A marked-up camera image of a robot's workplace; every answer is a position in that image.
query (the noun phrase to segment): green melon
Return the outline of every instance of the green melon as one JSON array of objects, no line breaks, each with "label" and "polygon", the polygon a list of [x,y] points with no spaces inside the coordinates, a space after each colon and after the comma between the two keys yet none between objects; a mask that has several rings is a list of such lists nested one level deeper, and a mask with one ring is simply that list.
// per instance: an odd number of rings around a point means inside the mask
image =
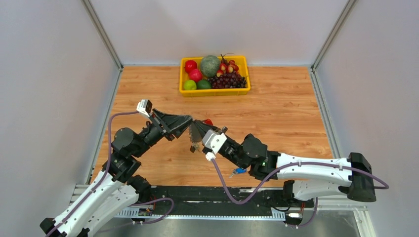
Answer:
[{"label": "green melon", "polygon": [[220,64],[221,62],[216,56],[208,55],[201,60],[199,69],[201,70],[201,73],[204,74],[204,76],[212,78],[217,74],[217,71],[220,68]]}]

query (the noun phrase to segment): yellow plastic crate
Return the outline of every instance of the yellow plastic crate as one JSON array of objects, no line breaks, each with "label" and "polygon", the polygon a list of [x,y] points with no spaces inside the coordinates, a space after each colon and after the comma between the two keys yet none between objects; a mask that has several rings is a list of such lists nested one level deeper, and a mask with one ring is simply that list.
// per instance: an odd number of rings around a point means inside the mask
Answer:
[{"label": "yellow plastic crate", "polygon": [[182,58],[180,61],[180,78],[179,78],[179,91],[184,97],[196,97],[196,96],[219,96],[219,95],[246,95],[250,90],[250,80],[248,64],[245,56],[225,56],[227,61],[234,60],[236,65],[239,67],[239,73],[241,76],[246,78],[246,88],[227,88],[227,89],[208,89],[208,90],[184,90],[183,83],[189,80],[188,74],[185,72],[185,63],[188,60],[194,60],[198,64],[201,63],[202,57],[200,58]]}]

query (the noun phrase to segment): gray floor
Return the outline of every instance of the gray floor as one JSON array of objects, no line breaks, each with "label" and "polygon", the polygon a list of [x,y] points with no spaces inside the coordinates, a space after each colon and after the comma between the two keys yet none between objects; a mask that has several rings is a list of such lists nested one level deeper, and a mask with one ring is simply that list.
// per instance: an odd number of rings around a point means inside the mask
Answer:
[{"label": "gray floor", "polygon": [[[304,213],[308,220],[311,211]],[[102,229],[129,222],[115,218]],[[291,229],[274,221],[207,221],[166,219],[151,225],[135,225],[95,235],[97,237],[359,237],[351,211],[319,211],[308,227]]]}]

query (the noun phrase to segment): white panel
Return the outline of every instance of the white panel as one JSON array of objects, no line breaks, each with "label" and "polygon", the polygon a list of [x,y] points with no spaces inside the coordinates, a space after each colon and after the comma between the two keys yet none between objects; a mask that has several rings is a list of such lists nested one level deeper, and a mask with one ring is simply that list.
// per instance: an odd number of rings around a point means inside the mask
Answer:
[{"label": "white panel", "polygon": [[358,1],[319,69],[343,155],[390,185],[370,205],[379,237],[417,236],[419,2]]},{"label": "white panel", "polygon": [[0,0],[2,236],[39,228],[86,181],[118,70],[79,0]]},{"label": "white panel", "polygon": [[93,0],[124,64],[236,53],[250,64],[311,64],[346,0]]}]

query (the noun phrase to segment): wooden table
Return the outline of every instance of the wooden table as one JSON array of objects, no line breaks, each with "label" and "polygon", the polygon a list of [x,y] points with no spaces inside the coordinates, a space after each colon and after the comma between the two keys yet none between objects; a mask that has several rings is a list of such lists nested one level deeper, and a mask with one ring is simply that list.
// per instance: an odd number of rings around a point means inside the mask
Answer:
[{"label": "wooden table", "polygon": [[[227,135],[241,143],[252,133],[271,151],[313,158],[332,158],[326,131],[307,68],[249,67],[251,90],[243,96],[182,97],[179,67],[125,67],[111,114],[135,111],[141,99],[169,114],[187,114],[227,126]],[[116,117],[112,138],[122,127],[140,132],[146,119],[140,115]],[[152,185],[221,186],[211,162],[202,153],[191,153],[188,132],[172,142],[162,139],[139,160],[137,174]],[[96,177],[107,159],[107,134],[97,159]],[[216,159],[228,186],[256,186],[247,174],[235,175],[227,159]],[[265,187],[281,187],[284,180],[271,180]]]}]

